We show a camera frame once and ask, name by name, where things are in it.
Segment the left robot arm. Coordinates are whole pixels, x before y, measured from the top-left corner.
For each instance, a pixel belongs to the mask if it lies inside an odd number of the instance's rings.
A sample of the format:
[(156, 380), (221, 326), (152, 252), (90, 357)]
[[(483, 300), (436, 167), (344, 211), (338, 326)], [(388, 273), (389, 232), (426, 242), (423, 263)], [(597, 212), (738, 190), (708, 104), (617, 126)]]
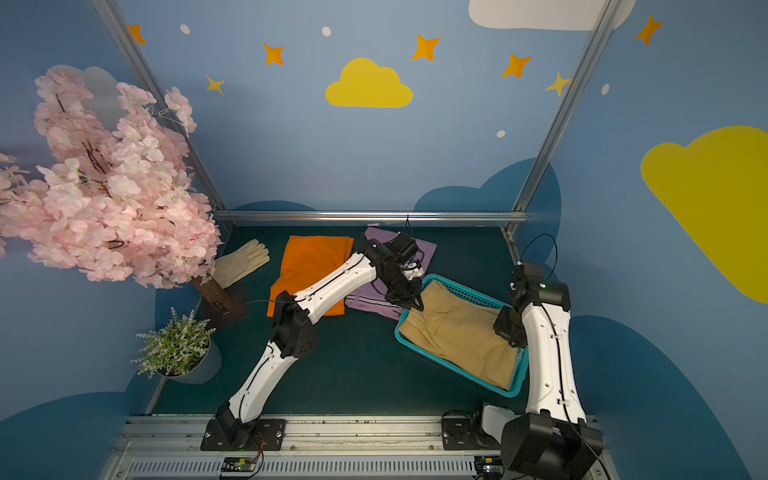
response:
[(380, 280), (385, 299), (403, 309), (423, 310), (424, 270), (417, 242), (405, 232), (388, 241), (368, 240), (365, 247), (315, 284), (277, 295), (274, 326), (265, 350), (243, 385), (221, 404), (208, 422), (203, 451), (246, 450), (258, 435), (263, 408), (288, 369), (314, 347), (315, 325), (337, 303), (365, 284)]

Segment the purple pants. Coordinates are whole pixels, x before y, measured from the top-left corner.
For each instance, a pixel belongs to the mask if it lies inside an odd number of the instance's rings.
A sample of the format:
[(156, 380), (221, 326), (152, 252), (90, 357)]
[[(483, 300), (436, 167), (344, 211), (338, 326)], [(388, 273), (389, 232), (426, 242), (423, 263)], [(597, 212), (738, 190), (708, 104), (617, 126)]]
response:
[[(367, 240), (377, 240), (385, 243), (393, 240), (397, 236), (397, 233), (377, 227), (368, 227), (364, 232), (364, 236)], [(436, 253), (437, 245), (422, 239), (416, 239), (416, 244), (420, 249), (420, 253), (416, 256), (416, 259), (421, 262), (421, 266), (427, 271)], [(385, 318), (398, 321), (404, 309), (386, 301), (384, 292), (384, 283), (380, 280), (376, 280), (373, 284), (365, 284), (355, 290), (352, 294), (348, 295), (345, 298), (344, 304), (350, 309), (375, 313)]]

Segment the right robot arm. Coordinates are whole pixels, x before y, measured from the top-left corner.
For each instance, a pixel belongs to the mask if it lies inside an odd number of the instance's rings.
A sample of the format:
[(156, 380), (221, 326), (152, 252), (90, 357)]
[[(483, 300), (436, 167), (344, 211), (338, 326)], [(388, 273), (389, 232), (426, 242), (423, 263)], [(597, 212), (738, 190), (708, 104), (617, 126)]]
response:
[(529, 356), (526, 411), (485, 405), (483, 433), (501, 450), (507, 471), (534, 479), (582, 479), (600, 461), (603, 436), (587, 424), (577, 392), (569, 332), (571, 299), (566, 284), (552, 280), (536, 263), (517, 263), (511, 305), (501, 309), (497, 336)]

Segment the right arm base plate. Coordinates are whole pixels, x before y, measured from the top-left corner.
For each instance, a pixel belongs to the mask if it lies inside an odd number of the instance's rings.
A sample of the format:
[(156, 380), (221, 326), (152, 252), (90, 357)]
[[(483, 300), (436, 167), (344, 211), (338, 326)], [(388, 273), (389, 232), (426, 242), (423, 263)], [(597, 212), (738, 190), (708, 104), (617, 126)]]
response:
[(459, 416), (444, 417), (440, 421), (443, 449), (458, 450), (499, 450), (501, 445), (490, 435), (481, 431), (470, 418)]

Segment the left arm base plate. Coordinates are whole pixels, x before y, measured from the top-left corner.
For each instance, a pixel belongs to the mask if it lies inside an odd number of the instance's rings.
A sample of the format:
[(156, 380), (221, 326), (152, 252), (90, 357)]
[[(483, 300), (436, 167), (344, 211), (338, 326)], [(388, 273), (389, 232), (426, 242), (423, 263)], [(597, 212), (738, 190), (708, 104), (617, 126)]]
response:
[(211, 419), (200, 444), (201, 451), (279, 451), (285, 437), (285, 419), (258, 419), (235, 424)]

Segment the khaki pants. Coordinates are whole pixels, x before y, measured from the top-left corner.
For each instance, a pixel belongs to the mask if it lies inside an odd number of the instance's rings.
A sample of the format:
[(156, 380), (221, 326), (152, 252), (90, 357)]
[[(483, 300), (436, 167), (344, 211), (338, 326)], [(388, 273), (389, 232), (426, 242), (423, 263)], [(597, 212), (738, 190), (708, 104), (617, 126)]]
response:
[(519, 350), (494, 333), (500, 310), (465, 300), (439, 281), (431, 282), (421, 297), (424, 310), (411, 310), (398, 332), (470, 376), (509, 389)]

